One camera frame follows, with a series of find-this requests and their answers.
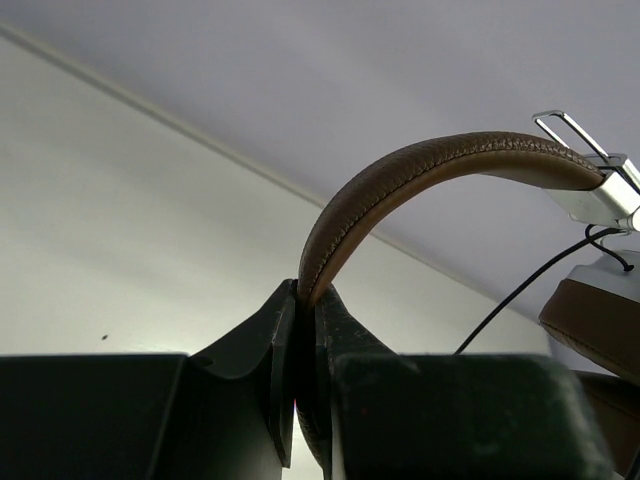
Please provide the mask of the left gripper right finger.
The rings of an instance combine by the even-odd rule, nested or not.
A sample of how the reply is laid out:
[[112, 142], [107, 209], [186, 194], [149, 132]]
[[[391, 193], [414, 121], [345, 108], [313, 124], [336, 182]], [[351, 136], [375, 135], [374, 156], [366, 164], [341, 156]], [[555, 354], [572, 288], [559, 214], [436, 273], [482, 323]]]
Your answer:
[[329, 289], [309, 447], [333, 479], [610, 479], [577, 376], [542, 355], [401, 355]]

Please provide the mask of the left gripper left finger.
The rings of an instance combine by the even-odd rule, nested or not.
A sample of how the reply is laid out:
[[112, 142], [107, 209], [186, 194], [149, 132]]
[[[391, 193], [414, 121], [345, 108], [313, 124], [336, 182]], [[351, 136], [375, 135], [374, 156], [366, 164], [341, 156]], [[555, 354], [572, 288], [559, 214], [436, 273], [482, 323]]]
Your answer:
[[5, 356], [5, 479], [278, 479], [295, 282], [200, 352]]

